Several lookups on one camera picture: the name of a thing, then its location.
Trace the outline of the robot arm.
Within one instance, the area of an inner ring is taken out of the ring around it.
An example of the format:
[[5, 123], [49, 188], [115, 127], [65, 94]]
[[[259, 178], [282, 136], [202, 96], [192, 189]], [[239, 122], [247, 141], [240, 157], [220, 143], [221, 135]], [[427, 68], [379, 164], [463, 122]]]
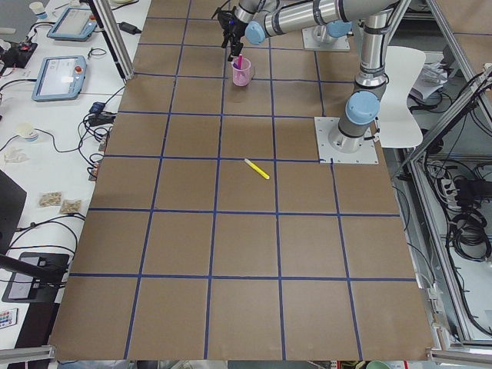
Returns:
[[294, 31], [310, 32], [310, 40], [335, 49], [346, 40], [354, 23], [361, 21], [362, 46], [354, 90], [344, 114], [331, 132], [340, 145], [343, 140], [361, 140], [380, 111], [387, 86], [385, 60], [394, 28], [405, 11], [406, 1], [240, 1], [232, 9], [219, 6], [214, 11], [223, 30], [223, 48], [230, 58], [241, 54], [242, 38], [259, 45], [268, 38]]

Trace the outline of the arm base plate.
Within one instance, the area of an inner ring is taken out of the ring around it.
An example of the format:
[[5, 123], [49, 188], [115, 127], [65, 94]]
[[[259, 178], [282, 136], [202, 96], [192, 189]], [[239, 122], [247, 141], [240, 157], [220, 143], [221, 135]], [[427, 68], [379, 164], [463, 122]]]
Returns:
[[377, 165], [379, 163], [371, 130], [349, 138], [338, 130], [338, 117], [315, 117], [317, 151], [321, 164]]
[[302, 30], [304, 49], [326, 52], [349, 52], [350, 45], [348, 37], [330, 36], [326, 27], [315, 26]]

